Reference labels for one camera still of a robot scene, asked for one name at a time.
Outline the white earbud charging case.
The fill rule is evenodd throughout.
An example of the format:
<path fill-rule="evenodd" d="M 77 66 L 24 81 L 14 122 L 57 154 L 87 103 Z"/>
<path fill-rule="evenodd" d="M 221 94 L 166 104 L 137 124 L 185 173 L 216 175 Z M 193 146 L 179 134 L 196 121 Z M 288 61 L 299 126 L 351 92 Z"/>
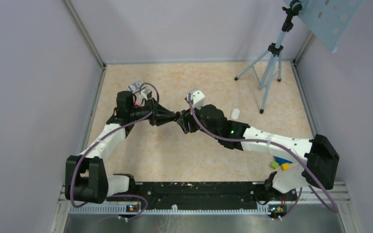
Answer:
<path fill-rule="evenodd" d="M 238 108 L 235 108 L 231 111 L 231 119 L 232 120 L 238 120 L 240 117 L 240 110 Z"/>

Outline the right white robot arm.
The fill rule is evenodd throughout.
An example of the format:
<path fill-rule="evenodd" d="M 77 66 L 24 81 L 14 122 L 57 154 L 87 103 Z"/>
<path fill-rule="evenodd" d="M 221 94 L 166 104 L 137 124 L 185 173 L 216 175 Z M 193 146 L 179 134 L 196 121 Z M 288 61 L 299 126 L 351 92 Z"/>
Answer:
<path fill-rule="evenodd" d="M 183 110 L 178 115 L 177 123 L 184 133 L 201 131 L 227 149 L 267 153 L 295 163 L 293 168 L 273 172 L 265 181 L 265 193 L 271 200 L 304 186 L 322 190 L 334 187 L 339 154 L 326 136 L 316 134 L 312 139 L 301 139 L 268 133 L 228 120 L 212 104 L 193 111 Z"/>

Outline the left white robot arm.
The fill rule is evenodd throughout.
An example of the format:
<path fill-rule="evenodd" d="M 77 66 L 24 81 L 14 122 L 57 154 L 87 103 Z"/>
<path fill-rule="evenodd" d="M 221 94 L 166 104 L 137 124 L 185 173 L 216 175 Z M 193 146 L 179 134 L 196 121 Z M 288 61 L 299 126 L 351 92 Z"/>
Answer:
<path fill-rule="evenodd" d="M 117 193 L 127 201 L 136 196 L 136 187 L 130 184 L 128 175 L 107 176 L 107 160 L 135 124 L 147 120 L 152 126 L 160 126 L 177 121 L 180 114 L 161 106 L 154 98 L 147 100 L 143 106 L 136 106 L 135 100 L 130 91 L 118 92 L 117 105 L 100 135 L 79 155 L 67 158 L 65 197 L 73 206 L 77 206 L 78 201 L 81 204 L 100 204 Z"/>

